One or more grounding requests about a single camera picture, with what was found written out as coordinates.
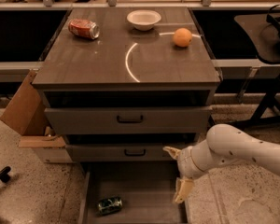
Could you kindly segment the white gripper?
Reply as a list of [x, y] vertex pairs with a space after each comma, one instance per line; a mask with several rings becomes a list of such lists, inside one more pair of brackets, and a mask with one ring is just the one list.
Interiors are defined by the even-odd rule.
[[177, 166], [182, 178], [178, 177], [175, 182], [174, 203], [184, 202], [194, 187], [194, 175], [196, 166], [191, 157], [191, 147], [183, 148], [182, 150], [175, 147], [164, 147], [174, 160], [177, 159]]

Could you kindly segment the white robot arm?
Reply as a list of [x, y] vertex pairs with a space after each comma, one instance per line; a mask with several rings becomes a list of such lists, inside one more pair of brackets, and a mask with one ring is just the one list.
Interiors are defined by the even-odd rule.
[[175, 182], [174, 203], [182, 203], [188, 198], [195, 179], [213, 168], [239, 161], [252, 161], [280, 176], [280, 145], [254, 138], [228, 124], [213, 126], [206, 138], [195, 146], [164, 147], [163, 150], [176, 160], [180, 173]]

